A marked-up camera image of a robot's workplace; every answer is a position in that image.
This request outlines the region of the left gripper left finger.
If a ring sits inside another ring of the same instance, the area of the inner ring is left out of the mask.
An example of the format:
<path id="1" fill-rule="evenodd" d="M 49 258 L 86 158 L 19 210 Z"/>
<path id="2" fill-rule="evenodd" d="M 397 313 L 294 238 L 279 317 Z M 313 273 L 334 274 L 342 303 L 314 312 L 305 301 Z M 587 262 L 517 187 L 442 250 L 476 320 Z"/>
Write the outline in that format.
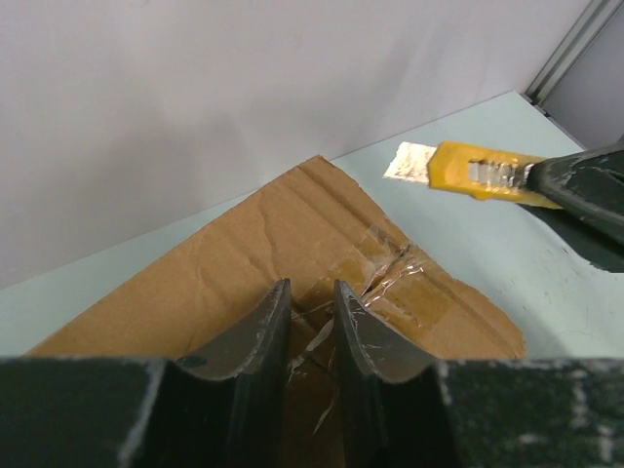
<path id="1" fill-rule="evenodd" d="M 6 357 L 5 467 L 273 467 L 291 322 L 278 281 L 244 319 L 176 359 Z"/>

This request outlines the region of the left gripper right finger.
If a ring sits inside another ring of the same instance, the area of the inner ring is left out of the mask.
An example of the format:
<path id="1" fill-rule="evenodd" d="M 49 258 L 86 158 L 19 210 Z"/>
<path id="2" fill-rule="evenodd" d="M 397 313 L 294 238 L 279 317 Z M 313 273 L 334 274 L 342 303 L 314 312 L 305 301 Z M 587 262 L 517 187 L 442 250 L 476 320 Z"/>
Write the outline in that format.
<path id="1" fill-rule="evenodd" d="M 619 359 L 438 359 L 333 288 L 349 467 L 619 467 Z"/>

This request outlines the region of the yellow utility knife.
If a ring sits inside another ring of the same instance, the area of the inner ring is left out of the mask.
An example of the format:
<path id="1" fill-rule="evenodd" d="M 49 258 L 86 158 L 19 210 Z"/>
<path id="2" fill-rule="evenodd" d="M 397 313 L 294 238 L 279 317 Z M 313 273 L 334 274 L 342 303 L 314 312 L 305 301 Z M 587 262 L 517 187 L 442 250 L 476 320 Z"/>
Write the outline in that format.
<path id="1" fill-rule="evenodd" d="M 461 142 L 430 146 L 404 141 L 383 176 L 479 201 L 492 199 L 557 210 L 559 205 L 527 187 L 530 170 L 543 161 L 536 156 Z"/>

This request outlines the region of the brown cardboard express box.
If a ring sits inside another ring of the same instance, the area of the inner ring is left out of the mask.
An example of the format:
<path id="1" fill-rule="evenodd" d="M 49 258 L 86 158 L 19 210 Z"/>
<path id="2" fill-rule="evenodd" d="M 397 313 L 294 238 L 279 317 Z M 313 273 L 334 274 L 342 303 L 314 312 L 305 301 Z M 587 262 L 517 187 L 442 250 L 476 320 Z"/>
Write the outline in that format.
<path id="1" fill-rule="evenodd" d="M 443 359 L 521 358 L 522 331 L 453 278 L 322 157 L 264 185 L 31 349 L 34 356 L 178 358 L 292 285 L 290 379 L 278 463 L 344 465 L 333 286 Z"/>

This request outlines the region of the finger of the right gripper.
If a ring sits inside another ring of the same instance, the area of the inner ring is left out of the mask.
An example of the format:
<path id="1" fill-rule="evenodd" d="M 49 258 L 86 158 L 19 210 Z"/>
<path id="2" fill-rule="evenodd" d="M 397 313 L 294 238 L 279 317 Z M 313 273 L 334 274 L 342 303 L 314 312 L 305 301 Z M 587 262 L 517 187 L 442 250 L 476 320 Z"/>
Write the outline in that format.
<path id="1" fill-rule="evenodd" d="M 524 188 L 546 197 L 611 239 L 623 237 L 623 145 L 546 159 Z"/>
<path id="2" fill-rule="evenodd" d="M 623 246 L 599 230 L 563 210 L 521 205 L 525 211 L 546 223 L 577 254 L 594 267 L 609 273 L 623 273 Z"/>

